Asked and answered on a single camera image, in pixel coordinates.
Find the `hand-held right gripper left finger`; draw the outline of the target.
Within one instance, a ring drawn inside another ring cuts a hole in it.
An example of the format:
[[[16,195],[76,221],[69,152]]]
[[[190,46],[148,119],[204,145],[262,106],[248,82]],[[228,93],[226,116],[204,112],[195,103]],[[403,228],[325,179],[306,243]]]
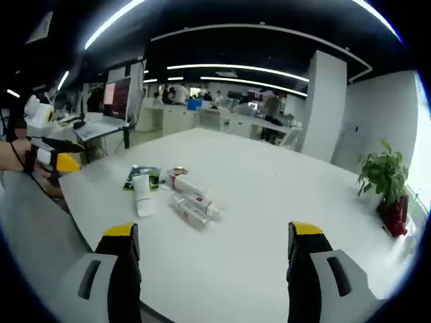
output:
[[[58,322],[141,322],[138,224],[104,232],[63,275],[48,308]]]

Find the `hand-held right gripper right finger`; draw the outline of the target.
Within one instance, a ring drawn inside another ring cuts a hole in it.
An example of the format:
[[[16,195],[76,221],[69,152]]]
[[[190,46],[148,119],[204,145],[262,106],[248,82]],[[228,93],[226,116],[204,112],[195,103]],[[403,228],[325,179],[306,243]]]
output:
[[[288,224],[288,322],[366,322],[384,304],[368,286],[366,272],[323,231]]]

